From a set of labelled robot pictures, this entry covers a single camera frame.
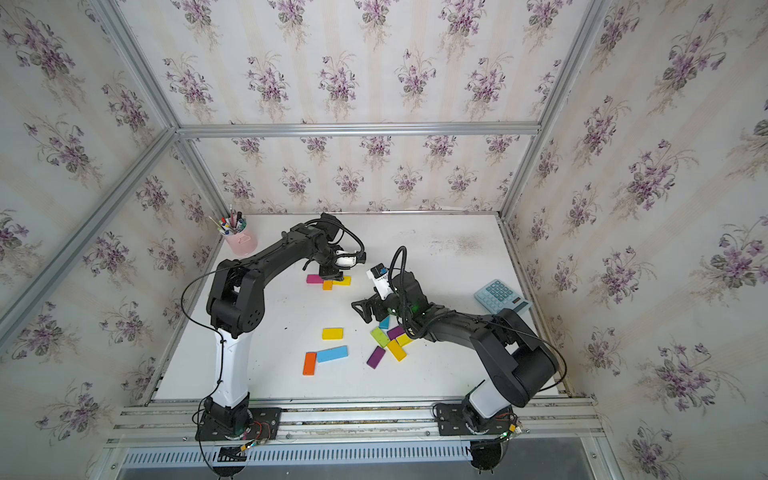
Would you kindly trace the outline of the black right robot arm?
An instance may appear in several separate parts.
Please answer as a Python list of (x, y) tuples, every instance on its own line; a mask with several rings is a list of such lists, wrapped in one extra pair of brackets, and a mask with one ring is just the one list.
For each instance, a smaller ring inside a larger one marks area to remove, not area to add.
[(412, 340), (452, 343), (477, 354), (488, 381), (467, 394), (466, 401), (481, 416), (526, 406), (559, 372), (555, 348), (514, 310), (464, 313), (428, 300), (409, 271), (392, 276), (371, 270), (368, 276), (374, 283), (373, 295), (351, 304), (365, 323), (393, 316)]

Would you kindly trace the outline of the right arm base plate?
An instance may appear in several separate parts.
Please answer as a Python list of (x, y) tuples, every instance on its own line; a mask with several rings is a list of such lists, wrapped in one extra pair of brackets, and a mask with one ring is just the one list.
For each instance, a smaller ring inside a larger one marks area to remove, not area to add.
[(522, 433), (517, 415), (511, 407), (483, 417), (469, 404), (436, 403), (432, 416), (440, 436), (492, 435), (511, 437)]

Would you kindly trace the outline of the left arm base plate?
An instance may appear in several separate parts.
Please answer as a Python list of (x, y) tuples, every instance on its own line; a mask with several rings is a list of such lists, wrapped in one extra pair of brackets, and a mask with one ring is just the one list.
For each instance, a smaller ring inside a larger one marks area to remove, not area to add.
[(197, 422), (195, 439), (201, 442), (275, 440), (282, 413), (280, 408), (242, 408), (234, 413), (204, 411)]

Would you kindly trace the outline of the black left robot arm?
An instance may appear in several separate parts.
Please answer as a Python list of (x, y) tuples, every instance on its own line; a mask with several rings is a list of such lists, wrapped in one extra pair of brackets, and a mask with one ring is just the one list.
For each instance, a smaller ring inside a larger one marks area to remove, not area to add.
[(243, 258), (223, 260), (208, 275), (212, 278), (205, 310), (205, 327), (216, 340), (212, 392), (204, 397), (207, 411), (232, 411), (249, 399), (247, 363), (250, 335), (262, 322), (265, 290), (269, 283), (298, 262), (316, 263), (326, 279), (340, 279), (352, 268), (361, 251), (344, 253), (336, 237), (345, 230), (341, 221), (323, 213), (281, 233), (261, 251)]

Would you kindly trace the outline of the yellow block near right arm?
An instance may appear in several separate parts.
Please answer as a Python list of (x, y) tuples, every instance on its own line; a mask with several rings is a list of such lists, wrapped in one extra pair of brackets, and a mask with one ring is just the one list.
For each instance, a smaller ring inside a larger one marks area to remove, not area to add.
[(399, 344), (399, 342), (397, 340), (391, 340), (387, 344), (387, 349), (390, 351), (390, 353), (394, 356), (394, 358), (398, 362), (401, 362), (407, 356), (405, 350), (403, 349), (403, 347)]

